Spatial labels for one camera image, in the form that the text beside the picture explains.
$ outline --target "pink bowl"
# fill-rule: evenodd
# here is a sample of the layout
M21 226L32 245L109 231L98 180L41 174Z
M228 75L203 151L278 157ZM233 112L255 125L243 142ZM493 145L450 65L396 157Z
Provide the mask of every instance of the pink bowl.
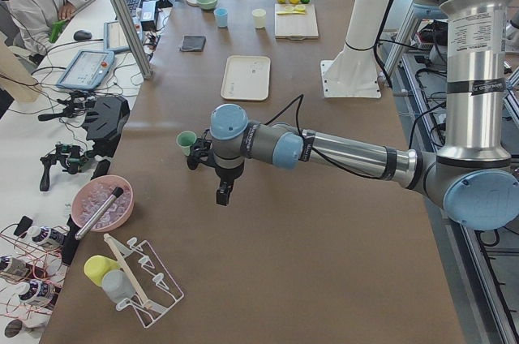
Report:
M90 216L88 216L84 214L85 206L88 204L88 201L95 200L95 197L99 193L99 191L102 191L103 193L107 191L109 194L115 187L122 188L124 192L115 200L112 207L114 207L118 202L121 202L121 200L123 202L129 200L126 209L124 209L122 213L118 212L116 215L114 215L114 217L117 216L117 218L115 220L110 221L108 225L94 225L91 231L108 232L109 230L113 230L124 224L127 221L128 217L131 215L131 211L133 210L134 196L133 189L131 188L131 185L128 183L128 181L117 175L104 175L100 176L99 178L95 178L87 184L85 184L81 188L81 190L78 191L78 193L75 195L74 201L72 202L72 220L74 221L74 223L77 226L83 227L87 220L96 212L96 210L102 204L102 202L99 202L97 206L94 205L93 208L90 208L88 212L91 214Z

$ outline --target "drying rack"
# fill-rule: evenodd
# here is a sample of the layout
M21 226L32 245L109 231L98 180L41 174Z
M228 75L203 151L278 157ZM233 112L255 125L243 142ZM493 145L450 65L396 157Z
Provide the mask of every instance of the drying rack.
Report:
M143 327L147 329L180 302L184 298L184 293L147 240L137 243L137 238L133 237L127 241L127 246L125 246L109 234L105 234L104 238L122 271L135 288L135 295L130 299L123 299L115 305L115 308L120 312L126 307L132 307ZM144 292L127 263L130 256L137 258L138 266L144 271L146 280L151 281L164 295L161 297L161 303L150 299Z

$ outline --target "computer mouse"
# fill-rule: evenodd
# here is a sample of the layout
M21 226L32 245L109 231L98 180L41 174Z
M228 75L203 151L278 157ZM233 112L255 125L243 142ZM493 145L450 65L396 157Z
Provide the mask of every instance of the computer mouse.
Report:
M90 40L92 38L92 34L87 30L78 30L74 33L74 40L82 41L82 40Z

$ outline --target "blue cup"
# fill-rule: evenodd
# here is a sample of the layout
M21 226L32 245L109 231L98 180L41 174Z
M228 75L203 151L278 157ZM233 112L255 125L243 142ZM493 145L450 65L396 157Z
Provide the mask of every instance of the blue cup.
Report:
M214 11L218 28L227 28L227 9L218 8Z

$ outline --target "wooden stick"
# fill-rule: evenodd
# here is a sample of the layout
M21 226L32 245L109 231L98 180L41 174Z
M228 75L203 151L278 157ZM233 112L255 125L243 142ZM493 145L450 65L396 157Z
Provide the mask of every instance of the wooden stick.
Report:
M110 249L112 250L112 253L115 256L115 259L121 266L122 271L128 276L128 279L130 279L130 283L133 285L135 291L137 292L137 295L143 302L143 306L147 309L152 307L152 300L148 298L146 293L144 293L143 288L141 287L140 283L137 281L137 278L131 271L130 267L128 266L127 262L124 260L124 257L122 257L121 252L118 250L117 246L114 243L114 238L110 236L108 233L105 234L105 243L108 244Z

